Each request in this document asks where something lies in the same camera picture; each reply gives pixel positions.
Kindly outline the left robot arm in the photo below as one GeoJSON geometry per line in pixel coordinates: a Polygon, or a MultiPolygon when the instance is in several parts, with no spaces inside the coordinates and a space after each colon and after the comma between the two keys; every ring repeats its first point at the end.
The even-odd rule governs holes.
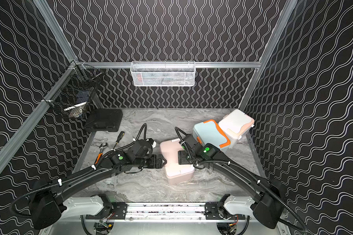
{"type": "Polygon", "coordinates": [[[134,141],[124,147],[110,150],[91,166],[70,176],[53,181],[38,181],[35,189],[14,199],[9,211],[16,217],[30,219],[36,230],[53,225],[62,218],[65,205],[74,194],[102,180],[130,172],[134,167],[162,169],[167,160],[153,153],[156,141],[147,138],[147,124],[143,124],[134,141]]]}

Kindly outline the white pink first aid box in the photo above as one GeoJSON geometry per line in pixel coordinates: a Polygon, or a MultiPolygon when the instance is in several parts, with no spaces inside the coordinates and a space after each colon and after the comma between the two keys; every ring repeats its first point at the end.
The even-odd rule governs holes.
{"type": "Polygon", "coordinates": [[[235,109],[219,121],[218,124],[229,140],[236,142],[242,139],[254,127],[255,120],[239,109],[235,109]]]}

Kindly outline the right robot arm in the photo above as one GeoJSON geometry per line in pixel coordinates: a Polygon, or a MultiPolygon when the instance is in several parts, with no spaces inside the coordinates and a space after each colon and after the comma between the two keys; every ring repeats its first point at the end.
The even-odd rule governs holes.
{"type": "Polygon", "coordinates": [[[187,134],[178,127],[175,127],[175,132],[185,151],[182,162],[191,164],[196,169],[210,168],[242,188],[254,201],[250,210],[258,222],[269,229],[282,223],[301,233],[308,232],[306,223],[285,202],[281,182],[269,181],[249,171],[212,144],[202,146],[192,134],[187,134]]]}

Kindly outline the blue orange first aid box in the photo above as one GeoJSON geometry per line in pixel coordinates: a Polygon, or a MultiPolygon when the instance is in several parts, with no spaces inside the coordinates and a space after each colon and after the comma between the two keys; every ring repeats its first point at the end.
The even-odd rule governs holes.
{"type": "Polygon", "coordinates": [[[193,127],[193,137],[202,146],[212,144],[224,153],[229,149],[231,144],[230,139],[213,119],[195,124],[193,127]]]}

